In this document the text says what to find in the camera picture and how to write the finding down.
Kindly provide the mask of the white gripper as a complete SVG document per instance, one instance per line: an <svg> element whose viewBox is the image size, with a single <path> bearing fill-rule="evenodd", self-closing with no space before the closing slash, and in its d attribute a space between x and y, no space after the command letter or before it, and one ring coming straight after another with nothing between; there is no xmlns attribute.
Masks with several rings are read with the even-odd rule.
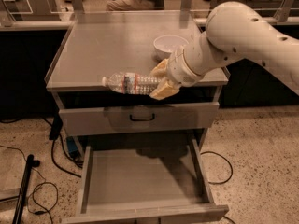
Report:
<svg viewBox="0 0 299 224"><path fill-rule="evenodd" d="M201 49L196 45L186 45L177 48L169 57L163 59L151 71L153 77L167 77L149 95L155 100L163 100L179 92L179 86L191 87L199 82L204 74L201 69Z"/></svg>

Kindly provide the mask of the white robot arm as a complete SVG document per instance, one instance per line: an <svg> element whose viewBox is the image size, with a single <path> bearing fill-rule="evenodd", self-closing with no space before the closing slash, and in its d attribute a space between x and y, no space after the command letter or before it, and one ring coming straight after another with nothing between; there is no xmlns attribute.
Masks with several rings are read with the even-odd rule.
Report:
<svg viewBox="0 0 299 224"><path fill-rule="evenodd" d="M152 69L160 82L150 97L173 96L208 72L242 59L257 63L299 94L299 40L275 29L251 7L225 2L210 12L203 33Z"/></svg>

